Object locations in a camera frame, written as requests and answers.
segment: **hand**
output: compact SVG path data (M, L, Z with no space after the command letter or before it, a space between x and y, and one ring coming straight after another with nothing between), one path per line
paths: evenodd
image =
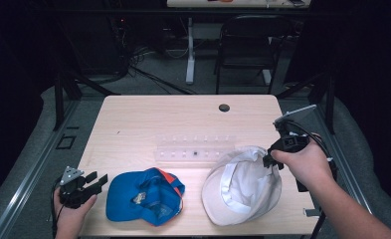
M273 150L271 155L286 164L294 177L309 190L323 180L333 180L326 156L313 139L299 152Z
M65 207L61 203L60 188L57 188L54 194L54 203L56 215L58 215L58 233L56 238L72 239L78 238L84 219L87 213L97 201L97 196L93 195L90 199L77 209Z

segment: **office chair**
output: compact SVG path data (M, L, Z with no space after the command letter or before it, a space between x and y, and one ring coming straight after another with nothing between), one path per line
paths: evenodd
M220 32L218 57L214 69L217 75L216 94L219 94L220 70L252 69L271 71L271 92L281 45L292 28L282 16L240 15L226 21ZM269 38L279 39L276 45Z

